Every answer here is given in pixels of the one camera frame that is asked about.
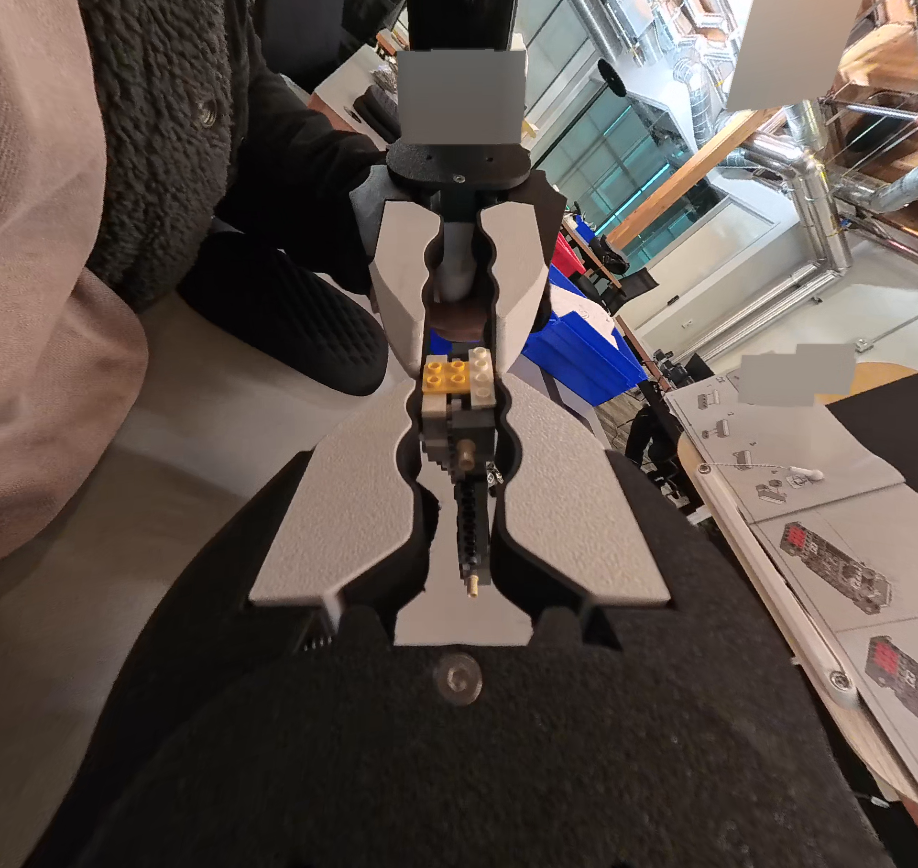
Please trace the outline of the white desk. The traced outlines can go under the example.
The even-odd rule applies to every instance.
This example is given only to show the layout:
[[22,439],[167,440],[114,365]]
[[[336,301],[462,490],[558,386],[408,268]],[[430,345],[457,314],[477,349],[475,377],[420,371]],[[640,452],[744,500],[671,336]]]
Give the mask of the white desk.
[[141,316],[141,393],[85,485],[2,560],[1,865],[72,782],[126,655],[247,501],[366,402],[243,344],[171,295]]

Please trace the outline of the white table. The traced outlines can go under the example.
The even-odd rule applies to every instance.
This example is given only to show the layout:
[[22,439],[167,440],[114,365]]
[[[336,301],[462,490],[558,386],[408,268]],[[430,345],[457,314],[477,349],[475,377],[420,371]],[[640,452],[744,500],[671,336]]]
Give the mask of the white table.
[[399,136],[396,82],[396,60],[364,44],[317,86],[308,107],[386,150]]

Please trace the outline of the black table mat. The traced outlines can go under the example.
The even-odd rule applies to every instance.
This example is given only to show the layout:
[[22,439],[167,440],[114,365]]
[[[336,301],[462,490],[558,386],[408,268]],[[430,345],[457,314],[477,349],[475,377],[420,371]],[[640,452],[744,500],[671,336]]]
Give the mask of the black table mat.
[[917,376],[829,403],[831,414],[860,444],[901,473],[917,491]]

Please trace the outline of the person's beige garment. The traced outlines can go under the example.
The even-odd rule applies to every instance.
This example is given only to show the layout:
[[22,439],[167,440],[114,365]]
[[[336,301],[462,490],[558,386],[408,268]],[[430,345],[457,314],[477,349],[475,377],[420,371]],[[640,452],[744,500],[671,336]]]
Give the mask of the person's beige garment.
[[1,557],[71,500],[140,393],[134,312],[86,266],[107,148],[77,0],[1,0]]

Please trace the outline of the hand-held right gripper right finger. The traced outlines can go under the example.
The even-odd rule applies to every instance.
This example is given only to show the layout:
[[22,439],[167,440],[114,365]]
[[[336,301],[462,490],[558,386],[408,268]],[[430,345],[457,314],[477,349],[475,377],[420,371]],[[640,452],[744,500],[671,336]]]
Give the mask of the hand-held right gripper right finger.
[[536,626],[568,610],[582,634],[597,612],[662,609],[671,592],[589,426],[529,383],[499,385],[499,485],[491,576]]

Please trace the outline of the blue storage bin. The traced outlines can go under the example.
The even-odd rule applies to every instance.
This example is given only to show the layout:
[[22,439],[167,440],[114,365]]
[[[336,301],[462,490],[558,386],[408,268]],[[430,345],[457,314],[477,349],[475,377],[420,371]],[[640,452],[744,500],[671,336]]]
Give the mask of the blue storage bin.
[[522,354],[591,406],[607,403],[648,380],[647,372],[611,316],[554,265],[549,267],[552,311]]

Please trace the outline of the toy brick car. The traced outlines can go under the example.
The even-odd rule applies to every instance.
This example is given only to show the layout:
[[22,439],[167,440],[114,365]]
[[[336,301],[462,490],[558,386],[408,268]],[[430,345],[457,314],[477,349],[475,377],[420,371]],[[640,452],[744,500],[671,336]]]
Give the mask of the toy brick car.
[[458,572],[476,598],[491,583],[489,501],[501,482],[491,352],[471,346],[458,355],[428,355],[420,384],[421,444],[453,484]]

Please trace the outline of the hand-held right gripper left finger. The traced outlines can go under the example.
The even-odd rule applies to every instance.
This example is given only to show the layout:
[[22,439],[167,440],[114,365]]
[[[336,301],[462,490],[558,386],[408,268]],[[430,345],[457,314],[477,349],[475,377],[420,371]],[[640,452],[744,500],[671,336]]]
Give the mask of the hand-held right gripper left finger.
[[312,450],[250,589],[261,607],[309,607],[338,630],[345,611],[384,620],[418,597],[430,571],[429,508],[419,486],[417,383],[374,395]]

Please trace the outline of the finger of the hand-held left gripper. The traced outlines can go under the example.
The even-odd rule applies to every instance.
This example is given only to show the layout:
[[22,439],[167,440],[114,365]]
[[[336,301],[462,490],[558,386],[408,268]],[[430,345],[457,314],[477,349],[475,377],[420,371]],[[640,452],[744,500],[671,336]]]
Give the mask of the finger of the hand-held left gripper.
[[496,289],[492,357],[498,375],[509,371],[532,333],[548,267],[531,204],[504,201],[483,209],[479,225],[491,244],[490,277]]
[[390,200],[370,274],[384,334],[400,366],[418,379],[427,326],[425,288],[437,264],[442,219],[414,201]]

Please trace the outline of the wooden ceiling beam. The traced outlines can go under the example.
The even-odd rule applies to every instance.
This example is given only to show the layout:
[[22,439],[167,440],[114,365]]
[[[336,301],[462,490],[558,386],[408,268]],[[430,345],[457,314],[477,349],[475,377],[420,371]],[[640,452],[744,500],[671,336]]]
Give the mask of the wooden ceiling beam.
[[712,139],[708,140],[688,162],[657,188],[620,225],[606,235],[608,244],[616,249],[623,249],[636,239],[715,169],[732,150],[741,146],[779,111],[779,107],[742,110],[730,116]]

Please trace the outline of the black office chair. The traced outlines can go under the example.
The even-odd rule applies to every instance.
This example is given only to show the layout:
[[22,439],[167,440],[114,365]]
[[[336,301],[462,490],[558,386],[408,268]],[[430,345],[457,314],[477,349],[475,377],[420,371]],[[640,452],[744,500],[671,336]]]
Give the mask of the black office chair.
[[591,250],[613,275],[622,277],[619,287],[611,283],[601,295],[601,302],[610,314],[616,314],[626,303],[658,286],[646,267],[626,274],[626,270],[631,268],[628,257],[620,249],[609,245],[604,236],[594,237]]

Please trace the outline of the silver ventilation duct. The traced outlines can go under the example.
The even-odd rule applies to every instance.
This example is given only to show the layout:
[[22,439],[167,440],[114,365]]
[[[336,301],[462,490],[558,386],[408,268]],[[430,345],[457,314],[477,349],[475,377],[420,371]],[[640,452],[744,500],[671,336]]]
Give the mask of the silver ventilation duct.
[[[734,115],[717,109],[708,61],[700,51],[701,37],[684,38],[676,46],[673,79],[686,86],[698,151],[702,150]],[[894,182],[885,183],[855,168],[825,163],[815,147],[820,131],[820,109],[813,101],[783,107],[790,134],[753,132],[718,162],[719,168],[769,171],[789,188],[800,225],[807,232],[813,263],[820,271],[840,277],[852,265],[836,201],[870,215],[890,214],[916,202],[916,167]]]

